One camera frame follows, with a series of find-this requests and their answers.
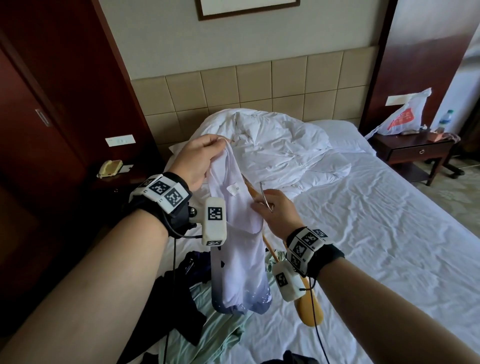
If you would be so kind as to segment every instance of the tan tiled headboard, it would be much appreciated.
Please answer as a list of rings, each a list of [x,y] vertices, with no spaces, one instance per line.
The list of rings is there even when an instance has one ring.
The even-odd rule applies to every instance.
[[[277,111],[303,121],[358,126],[377,47],[313,54],[132,80],[160,152],[188,140],[208,115],[229,108]]]

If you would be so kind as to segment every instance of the plastic bottle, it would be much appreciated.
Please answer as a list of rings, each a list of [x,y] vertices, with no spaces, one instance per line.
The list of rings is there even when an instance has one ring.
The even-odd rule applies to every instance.
[[[442,116],[442,118],[438,122],[438,127],[435,130],[435,133],[441,134],[445,132],[445,128],[447,127],[447,125],[452,122],[452,115],[453,110],[449,110],[444,116]]]

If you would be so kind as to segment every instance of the framed picture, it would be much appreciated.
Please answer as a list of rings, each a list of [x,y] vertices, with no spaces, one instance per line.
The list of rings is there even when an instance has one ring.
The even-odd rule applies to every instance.
[[[300,0],[195,0],[198,20],[299,6]]]

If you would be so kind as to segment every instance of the white plastic bag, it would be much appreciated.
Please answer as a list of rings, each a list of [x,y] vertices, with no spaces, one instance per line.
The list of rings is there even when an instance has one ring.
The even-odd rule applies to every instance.
[[[400,134],[405,130],[418,130],[421,127],[421,115],[432,89],[428,88],[416,94],[405,105],[390,115],[387,120],[365,136],[370,139],[375,133],[381,135]]]

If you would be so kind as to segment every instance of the hand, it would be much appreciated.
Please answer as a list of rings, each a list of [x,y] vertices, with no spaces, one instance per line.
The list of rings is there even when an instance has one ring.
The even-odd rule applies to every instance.
[[[264,193],[273,212],[270,212],[268,207],[263,204],[264,198],[261,194],[254,199],[255,202],[252,204],[252,209],[262,215],[273,234],[285,241],[296,229],[305,226],[295,205],[283,192],[279,190],[265,190]]]
[[[226,146],[227,141],[220,135],[205,134],[193,139],[183,147],[168,172],[182,177],[190,191],[196,191],[204,182],[212,158]]]

